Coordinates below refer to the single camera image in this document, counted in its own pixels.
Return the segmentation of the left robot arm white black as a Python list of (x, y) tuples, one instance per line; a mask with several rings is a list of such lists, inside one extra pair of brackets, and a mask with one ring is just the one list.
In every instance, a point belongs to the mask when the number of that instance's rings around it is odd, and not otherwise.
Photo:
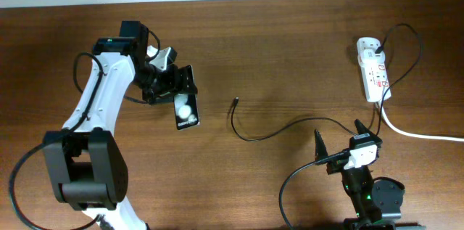
[(95, 218), (101, 229), (149, 227), (128, 200), (128, 167), (114, 138), (129, 85), (140, 88), (144, 103), (172, 103), (178, 130), (199, 125), (192, 66), (177, 67), (171, 47), (149, 45), (152, 34), (139, 21), (124, 21), (118, 36), (98, 39), (77, 107), (61, 130), (43, 138), (55, 198)]

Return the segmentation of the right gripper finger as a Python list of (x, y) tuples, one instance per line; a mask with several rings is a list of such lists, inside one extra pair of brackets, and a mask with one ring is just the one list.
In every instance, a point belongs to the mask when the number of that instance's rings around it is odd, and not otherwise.
[(367, 128), (359, 119), (355, 120), (355, 128), (358, 135), (354, 136), (357, 143), (374, 142), (381, 143), (381, 139), (375, 135), (369, 128)]
[(328, 152), (326, 149), (326, 145), (322, 139), (322, 136), (317, 129), (314, 130), (314, 136), (315, 136), (315, 163), (320, 165), (320, 164), (323, 164), (325, 160), (328, 158)]

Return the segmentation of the black smartphone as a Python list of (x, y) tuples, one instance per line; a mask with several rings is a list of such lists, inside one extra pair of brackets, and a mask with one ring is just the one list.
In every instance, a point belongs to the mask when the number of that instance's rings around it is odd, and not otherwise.
[(178, 94), (174, 96), (175, 124), (181, 131), (200, 124), (197, 98), (195, 94)]

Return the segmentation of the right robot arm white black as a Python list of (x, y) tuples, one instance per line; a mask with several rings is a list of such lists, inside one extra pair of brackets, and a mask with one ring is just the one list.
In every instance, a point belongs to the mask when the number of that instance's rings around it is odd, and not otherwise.
[(405, 186), (387, 177), (374, 178), (369, 165), (379, 158), (383, 143), (359, 120), (355, 121), (357, 135), (349, 140), (349, 147), (329, 155), (319, 131), (315, 134), (315, 161), (326, 165), (327, 174), (341, 174), (345, 193), (351, 199), (356, 218), (343, 222), (345, 229), (395, 229), (401, 218)]

